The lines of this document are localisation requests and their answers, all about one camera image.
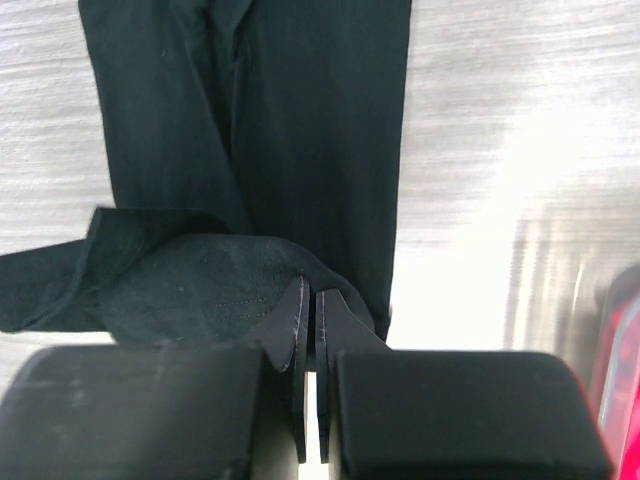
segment gray wooden tabletop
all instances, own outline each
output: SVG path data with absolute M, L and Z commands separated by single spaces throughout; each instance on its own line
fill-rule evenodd
M 414 0 L 389 342 L 533 348 L 588 381 L 594 292 L 640 260 L 640 3 Z M 0 0 L 0 253 L 112 203 L 73 0 Z M 104 335 L 3 335 L 30 352 Z

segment fabric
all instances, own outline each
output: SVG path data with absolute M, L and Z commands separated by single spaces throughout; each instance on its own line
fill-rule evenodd
M 117 209 L 0 259 L 0 329 L 238 338 L 304 275 L 384 339 L 410 1 L 79 6 Z

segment clear plastic box with red contents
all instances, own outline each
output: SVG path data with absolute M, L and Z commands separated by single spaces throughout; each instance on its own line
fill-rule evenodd
M 591 397 L 615 478 L 640 480 L 640 265 L 607 295 Z

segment transparent container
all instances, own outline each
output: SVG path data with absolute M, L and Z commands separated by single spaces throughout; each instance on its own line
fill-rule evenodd
M 616 478 L 640 480 L 640 266 L 609 292 L 591 396 Z

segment black cloth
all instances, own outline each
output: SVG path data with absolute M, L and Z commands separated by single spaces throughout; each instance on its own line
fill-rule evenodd
M 384 339 L 410 1 L 79 5 L 117 209 L 0 259 L 0 329 L 238 338 L 304 275 Z

